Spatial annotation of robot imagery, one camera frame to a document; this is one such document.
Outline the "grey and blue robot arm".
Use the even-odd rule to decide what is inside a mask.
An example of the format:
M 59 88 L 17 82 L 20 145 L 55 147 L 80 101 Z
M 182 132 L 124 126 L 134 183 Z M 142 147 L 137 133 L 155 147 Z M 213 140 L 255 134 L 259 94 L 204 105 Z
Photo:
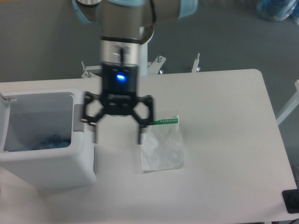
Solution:
M 154 99 L 137 95 L 142 27 L 181 19 L 196 0 L 74 0 L 83 23 L 101 25 L 101 93 L 86 92 L 81 121 L 96 127 L 105 116 L 132 116 L 142 131 L 154 123 Z

